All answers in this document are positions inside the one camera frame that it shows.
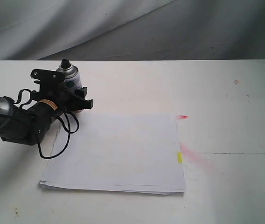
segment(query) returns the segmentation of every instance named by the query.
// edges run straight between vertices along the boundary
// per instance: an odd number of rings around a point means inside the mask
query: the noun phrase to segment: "yellow sticky note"
[[[178,163],[182,163],[181,153],[177,153],[177,161],[178,161]]]

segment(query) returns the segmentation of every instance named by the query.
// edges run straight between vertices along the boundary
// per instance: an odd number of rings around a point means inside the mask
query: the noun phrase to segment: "paper sheet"
[[[68,148],[48,162],[40,183],[43,188],[184,192],[173,116],[82,112],[78,119],[80,129]],[[52,154],[63,148],[66,139],[61,129]]]

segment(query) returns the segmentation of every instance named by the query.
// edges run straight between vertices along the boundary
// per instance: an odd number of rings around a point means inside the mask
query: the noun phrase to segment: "orange label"
[[[53,101],[50,101],[48,99],[42,99],[42,100],[39,100],[38,102],[49,105],[54,111],[58,109],[57,105]]]

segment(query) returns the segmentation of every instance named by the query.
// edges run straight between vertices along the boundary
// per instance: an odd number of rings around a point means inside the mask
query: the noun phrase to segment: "spray can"
[[[82,88],[81,77],[78,68],[72,65],[69,60],[63,59],[59,68],[56,70],[65,75],[64,87],[71,93]]]

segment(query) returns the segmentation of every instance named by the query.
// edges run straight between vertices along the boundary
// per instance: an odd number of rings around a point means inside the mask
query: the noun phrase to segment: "white table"
[[[0,223],[265,223],[265,60],[74,64],[95,112],[188,116],[178,121],[187,191],[43,191],[37,146],[0,140]],[[31,70],[58,65],[0,61],[0,96],[37,90]],[[56,131],[42,142],[47,155]]]

